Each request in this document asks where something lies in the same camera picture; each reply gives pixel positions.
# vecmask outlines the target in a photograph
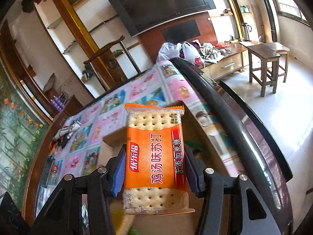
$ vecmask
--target metal screw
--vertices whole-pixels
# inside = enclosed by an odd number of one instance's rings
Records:
[[[73,176],[71,174],[67,174],[64,176],[64,180],[66,181],[70,181],[73,178]]]
[[[242,181],[247,181],[248,180],[248,177],[244,174],[241,174],[239,175],[239,178],[242,180]]]
[[[99,173],[106,173],[106,167],[101,167],[98,169]]]
[[[213,173],[214,173],[214,169],[212,169],[212,168],[206,168],[206,169],[205,169],[205,172],[208,173],[208,174],[213,174]]]

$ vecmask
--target white floor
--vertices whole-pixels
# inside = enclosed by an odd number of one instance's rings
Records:
[[[256,80],[249,83],[248,68],[223,80],[259,116],[291,167],[294,176],[287,187],[296,230],[313,202],[313,193],[306,195],[313,187],[313,66],[290,58],[287,82],[279,77],[276,94],[267,86],[263,98]]]

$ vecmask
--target white plastic bag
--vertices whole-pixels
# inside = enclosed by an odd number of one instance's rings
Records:
[[[182,45],[180,43],[177,45],[170,42],[163,43],[156,58],[156,63],[179,57],[181,47]]]
[[[187,60],[188,62],[191,62],[192,64],[196,66],[200,66],[204,64],[204,60],[202,59],[199,52],[193,45],[191,45],[188,42],[184,42],[182,44],[182,49],[184,52],[185,60]]]

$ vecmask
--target brand logo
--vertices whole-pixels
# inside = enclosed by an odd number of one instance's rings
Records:
[[[136,143],[131,142],[129,158],[129,169],[131,171],[139,172],[138,160],[139,160],[139,146]]]

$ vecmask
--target cracker package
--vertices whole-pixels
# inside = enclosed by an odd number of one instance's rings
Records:
[[[181,116],[184,107],[126,103],[124,211],[130,215],[171,215],[188,208]]]

